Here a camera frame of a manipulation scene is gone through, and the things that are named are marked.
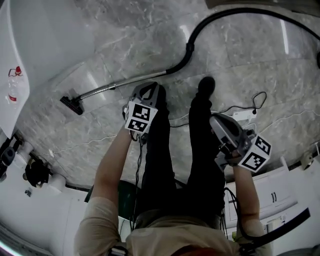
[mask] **black cable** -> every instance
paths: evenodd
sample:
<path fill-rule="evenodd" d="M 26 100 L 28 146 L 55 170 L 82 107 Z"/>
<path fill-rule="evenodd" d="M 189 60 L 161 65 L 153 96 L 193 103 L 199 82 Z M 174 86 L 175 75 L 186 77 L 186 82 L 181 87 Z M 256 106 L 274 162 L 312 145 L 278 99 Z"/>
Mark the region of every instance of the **black cable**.
<path fill-rule="evenodd" d="M 179 128 L 179 127 L 188 126 L 188 125 L 189 125 L 189 123 L 184 123 L 184 124 L 177 125 L 177 126 L 170 125 L 170 127 L 171 127 L 171 128 Z"/>
<path fill-rule="evenodd" d="M 130 217 L 130 219 L 132 218 L 132 222 L 133 222 L 133 227 L 131 226 L 131 222 L 130 222 L 131 231 L 134 230 L 134 228 L 135 228 L 134 225 L 135 225 L 136 219 L 137 219 L 136 208 L 137 208 L 137 197 L 138 197 L 138 190 L 139 190 L 139 187 L 138 187 L 139 170 L 140 170 L 142 159 L 143 159 L 143 147 L 144 147 L 144 143 L 142 142 L 141 136 L 139 134 L 137 135 L 137 140 L 139 140 L 140 154 L 139 154 L 139 157 L 138 157 L 137 169 L 136 169 L 136 172 L 135 172 L 135 199 L 134 199 L 133 214 Z"/>
<path fill-rule="evenodd" d="M 228 231 L 227 231 L 227 224 L 226 224 L 226 214 L 223 214 L 223 221 L 224 221 L 226 239 L 228 239 Z"/>
<path fill-rule="evenodd" d="M 221 229 L 221 225 L 222 225 L 222 231 L 223 231 L 224 235 L 226 235 L 224 222 L 222 221 L 222 218 L 220 219 L 220 229 Z"/>
<path fill-rule="evenodd" d="M 255 102 L 255 98 L 256 98 L 257 96 L 261 95 L 261 94 L 264 94 L 265 97 L 264 97 L 261 105 L 257 107 L 257 106 L 256 106 L 256 102 Z M 228 107 L 228 108 L 225 109 L 225 110 L 222 110 L 222 111 L 219 111 L 219 112 L 216 112 L 216 113 L 222 114 L 222 113 L 225 113 L 225 112 L 229 111 L 230 109 L 238 108 L 238 109 L 242 109 L 242 110 L 253 110 L 253 114 L 256 114 L 256 113 L 257 113 L 257 110 L 261 109 L 262 106 L 264 105 L 264 103 L 266 102 L 267 97 L 268 97 L 268 96 L 267 96 L 267 93 L 266 93 L 265 91 L 260 91 L 260 92 L 258 92 L 257 94 L 255 94 L 255 95 L 252 97 L 252 106 L 237 106 L 237 105 L 233 105 L 233 106 Z"/>
<path fill-rule="evenodd" d="M 236 215 L 238 217 L 238 223 L 239 223 L 239 228 L 240 228 L 240 232 L 241 234 L 243 235 L 243 237 L 247 240 L 254 240 L 256 239 L 257 237 L 256 236 L 250 236 L 248 235 L 243 226 L 242 226 L 242 222 L 241 222 L 241 217 L 242 217 L 242 214 L 241 214 L 241 208 L 240 208 L 240 204 L 239 204 L 239 201 L 238 199 L 236 198 L 235 194 L 228 188 L 228 187 L 225 187 L 224 190 L 226 191 L 229 191 L 230 195 L 231 195 L 231 198 L 232 198 L 232 202 L 233 202 L 233 206 L 234 206 L 234 209 L 235 209 L 235 212 L 236 212 Z"/>
<path fill-rule="evenodd" d="M 255 102 L 255 99 L 257 96 L 261 95 L 261 94 L 264 94 L 264 99 L 261 103 L 260 106 L 257 106 L 256 105 L 256 102 Z M 227 111 L 229 111 L 230 109 L 233 109 L 233 108 L 239 108 L 239 109 L 243 109 L 243 110 L 253 110 L 253 114 L 256 114 L 257 113 L 257 110 L 261 109 L 263 107 L 263 105 L 265 104 L 266 100 L 267 100 L 267 93 L 265 91 L 260 91 L 258 93 L 256 93 L 253 97 L 252 97 L 252 106 L 237 106 L 237 105 L 233 105 L 233 106 L 230 106 L 228 107 L 227 109 L 225 110 L 222 110 L 222 111 L 219 111 L 219 112 L 215 112 L 215 113 L 225 113 Z M 181 125 L 170 125 L 171 128 L 179 128 L 179 127 L 183 127 L 183 126 L 188 126 L 189 123 L 184 123 L 184 124 L 181 124 Z"/>
<path fill-rule="evenodd" d="M 314 36 L 316 39 L 318 39 L 320 41 L 320 36 L 318 36 L 315 32 L 313 32 L 310 28 L 308 28 L 307 26 L 303 25 L 302 23 L 289 18 L 287 16 L 284 16 L 282 14 L 279 14 L 277 12 L 271 11 L 271 10 L 265 10 L 265 9 L 258 9 L 258 8 L 234 8 L 234 9 L 228 9 L 228 10 L 224 10 L 221 12 L 216 12 L 210 16 L 208 16 L 207 18 L 205 18 L 203 21 L 201 21 L 193 30 L 193 32 L 190 35 L 190 38 L 188 40 L 188 42 L 186 43 L 186 49 L 185 49 L 185 55 L 183 57 L 183 59 L 176 64 L 175 66 L 168 68 L 166 70 L 166 74 L 165 75 L 169 75 L 169 74 L 173 74 L 175 72 L 178 72 L 179 70 L 181 70 L 185 65 L 188 64 L 188 62 L 190 61 L 193 51 L 195 50 L 195 41 L 198 37 L 198 35 L 200 34 L 200 32 L 211 22 L 218 20 L 220 18 L 226 17 L 226 16 L 230 16 L 230 15 L 235 15 L 235 14 L 243 14 L 243 13 L 249 13 L 249 14 L 262 14 L 262 15 L 268 15 L 268 16 L 272 16 L 281 20 L 284 20 L 286 22 L 292 23 L 302 29 L 304 29 L 305 31 L 309 32 L 312 36 Z M 317 55 L 317 65 L 320 69 L 320 52 Z"/>
<path fill-rule="evenodd" d="M 130 130 L 130 136 L 131 136 L 131 139 L 134 141 L 134 142 L 137 142 L 138 141 L 138 135 L 136 136 L 137 138 L 135 138 L 132 134 L 132 130 Z"/>

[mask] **strap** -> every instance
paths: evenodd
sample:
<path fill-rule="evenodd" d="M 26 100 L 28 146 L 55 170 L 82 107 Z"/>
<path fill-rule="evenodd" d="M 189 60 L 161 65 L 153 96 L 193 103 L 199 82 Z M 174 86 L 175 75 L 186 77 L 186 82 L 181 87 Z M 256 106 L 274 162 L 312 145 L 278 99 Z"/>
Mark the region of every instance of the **strap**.
<path fill-rule="evenodd" d="M 107 256 L 128 256 L 128 250 L 125 242 L 118 242 L 116 246 L 112 247 Z"/>

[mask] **white cable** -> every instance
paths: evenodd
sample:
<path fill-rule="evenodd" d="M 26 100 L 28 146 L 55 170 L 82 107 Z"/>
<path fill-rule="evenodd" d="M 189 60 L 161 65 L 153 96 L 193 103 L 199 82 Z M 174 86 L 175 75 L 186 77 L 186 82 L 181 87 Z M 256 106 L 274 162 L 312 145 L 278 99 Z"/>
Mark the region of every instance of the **white cable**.
<path fill-rule="evenodd" d="M 211 111 L 211 113 L 220 113 L 220 111 L 215 111 L 215 110 L 210 110 L 210 111 Z M 226 116 L 232 117 L 232 115 L 229 115 L 229 114 L 225 114 L 225 113 L 221 113 L 221 114 L 224 114 L 224 115 L 226 115 Z M 181 119 L 183 119 L 183 118 L 185 118 L 185 117 L 187 117 L 187 116 L 189 116 L 189 113 L 188 113 L 188 114 L 185 114 L 185 115 L 183 115 L 183 116 L 181 116 L 181 117 L 179 117 L 179 118 L 169 119 L 169 121 L 178 121 L 178 120 L 181 120 Z"/>
<path fill-rule="evenodd" d="M 187 117 L 187 116 L 189 116 L 189 113 L 188 113 L 188 114 L 185 114 L 185 115 L 183 115 L 183 116 L 181 116 L 181 117 L 179 117 L 179 118 L 176 118 L 176 119 L 169 119 L 169 121 L 178 121 L 178 120 L 183 119 L 183 118 L 185 118 L 185 117 Z"/>
<path fill-rule="evenodd" d="M 103 140 L 105 140 L 105 139 L 114 138 L 114 137 L 116 137 L 116 136 L 117 136 L 117 135 L 112 135 L 112 136 L 104 137 L 104 138 L 102 138 L 102 139 L 93 139 L 93 140 L 91 140 L 91 141 L 89 141 L 89 142 L 85 142 L 85 143 L 82 143 L 82 144 L 80 144 L 80 145 L 75 145 L 75 146 L 67 147 L 67 148 L 65 148 L 65 149 L 61 149 L 60 151 L 51 151 L 50 154 L 44 154 L 44 153 L 43 153 L 43 154 L 40 154 L 40 156 L 42 156 L 42 155 L 52 156 L 52 155 L 54 155 L 54 154 L 61 153 L 61 152 L 67 151 L 67 150 L 71 150 L 71 149 L 80 147 L 80 146 L 82 146 L 82 145 L 87 145 L 87 144 L 90 144 L 90 143 L 92 143 L 92 142 L 101 142 L 101 141 L 103 141 Z"/>
<path fill-rule="evenodd" d="M 304 111 L 302 111 L 302 112 L 299 113 L 299 114 L 292 114 L 292 115 L 290 115 L 290 116 L 277 119 L 276 121 L 270 123 L 270 124 L 269 124 L 266 128 L 264 128 L 260 133 L 262 134 L 262 133 L 265 132 L 270 126 L 272 126 L 273 124 L 277 123 L 278 121 L 285 120 L 285 119 L 289 119 L 289 118 L 291 118 L 291 117 L 293 117 L 293 116 L 300 116 L 300 115 L 302 115 L 302 114 L 305 113 L 305 112 L 312 112 L 312 113 L 314 113 L 316 116 L 320 116 L 320 114 L 317 114 L 317 113 L 314 112 L 313 110 L 304 110 Z"/>

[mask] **black shoe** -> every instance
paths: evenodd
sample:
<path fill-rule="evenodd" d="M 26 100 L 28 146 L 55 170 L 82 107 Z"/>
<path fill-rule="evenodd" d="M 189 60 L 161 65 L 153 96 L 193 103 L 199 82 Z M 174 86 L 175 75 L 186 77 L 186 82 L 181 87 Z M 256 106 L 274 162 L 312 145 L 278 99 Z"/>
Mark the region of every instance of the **black shoe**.
<path fill-rule="evenodd" d="M 213 77 L 206 76 L 201 79 L 198 85 L 198 96 L 210 98 L 216 88 L 216 82 Z"/>

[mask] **sticker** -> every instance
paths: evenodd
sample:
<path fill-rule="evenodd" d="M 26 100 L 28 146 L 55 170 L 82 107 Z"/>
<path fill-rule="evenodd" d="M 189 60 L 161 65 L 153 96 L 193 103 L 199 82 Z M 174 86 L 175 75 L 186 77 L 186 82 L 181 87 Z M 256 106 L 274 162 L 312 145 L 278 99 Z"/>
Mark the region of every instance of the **sticker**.
<path fill-rule="evenodd" d="M 270 156 L 271 145 L 268 142 L 266 142 L 263 138 L 257 136 L 255 145 L 263 152 L 265 152 L 268 156 Z"/>
<path fill-rule="evenodd" d="M 132 116 L 135 118 L 149 121 L 150 119 L 150 108 L 142 105 L 134 105 Z"/>
<path fill-rule="evenodd" d="M 13 102 L 16 102 L 16 101 L 17 101 L 17 98 L 16 98 L 16 97 L 12 97 L 12 96 L 10 96 L 10 94 L 8 94 L 8 96 L 9 96 L 9 99 L 10 99 L 11 101 L 13 101 Z"/>
<path fill-rule="evenodd" d="M 265 161 L 266 159 L 264 157 L 251 152 L 241 164 L 244 167 L 247 167 L 249 169 L 252 169 L 253 171 L 256 171 L 259 169 L 260 166 L 263 165 Z"/>
<path fill-rule="evenodd" d="M 147 127 L 147 123 L 145 122 L 141 122 L 141 121 L 138 121 L 138 120 L 134 120 L 134 119 L 131 119 L 129 125 L 128 125 L 128 128 L 129 129 L 132 129 L 132 130 L 135 130 L 135 131 L 138 131 L 138 132 L 143 132 L 145 130 L 145 128 Z"/>

